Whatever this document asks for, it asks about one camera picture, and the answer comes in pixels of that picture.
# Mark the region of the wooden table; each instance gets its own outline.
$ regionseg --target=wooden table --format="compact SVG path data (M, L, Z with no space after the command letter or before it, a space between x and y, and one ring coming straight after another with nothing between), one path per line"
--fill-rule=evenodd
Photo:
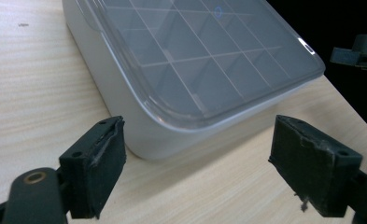
M350 223L323 218L267 159L275 115L303 119L364 156L367 125L325 78L196 147L128 161L100 221L69 223ZM18 175L58 157L110 115L65 25L60 0L0 1L0 203Z

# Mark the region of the container lid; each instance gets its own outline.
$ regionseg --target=container lid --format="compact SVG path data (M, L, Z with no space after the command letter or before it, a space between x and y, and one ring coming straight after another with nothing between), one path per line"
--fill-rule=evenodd
M266 1L94 2L134 95L173 127L216 124L325 69Z

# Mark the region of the white plastic container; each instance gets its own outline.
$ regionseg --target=white plastic container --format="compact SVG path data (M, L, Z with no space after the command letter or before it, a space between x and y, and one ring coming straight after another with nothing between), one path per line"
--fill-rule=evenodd
M263 0L63 0L136 155L160 159L248 119L325 69Z

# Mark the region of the black background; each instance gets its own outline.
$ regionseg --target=black background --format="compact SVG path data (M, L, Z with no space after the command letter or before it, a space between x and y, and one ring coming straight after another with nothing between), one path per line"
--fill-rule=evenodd
M334 47L352 49L356 35L367 34L367 0L268 2L322 58L325 77L367 123L367 71L329 62Z

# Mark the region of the screw hole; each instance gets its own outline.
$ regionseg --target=screw hole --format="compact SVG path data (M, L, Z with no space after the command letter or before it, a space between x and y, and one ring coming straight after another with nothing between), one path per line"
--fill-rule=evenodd
M79 157L79 156L81 156L81 152L75 152L75 153L73 153L72 154L72 157Z
M35 183L38 183L42 180L44 180L46 178L46 173L44 172L34 172L34 173L31 173L29 175L27 175L24 179L23 179L23 182L25 184L35 184Z
M337 152L338 154L340 154L340 155L342 155L342 156L347 156L347 155L349 155L347 152L345 152L345 151L338 151Z

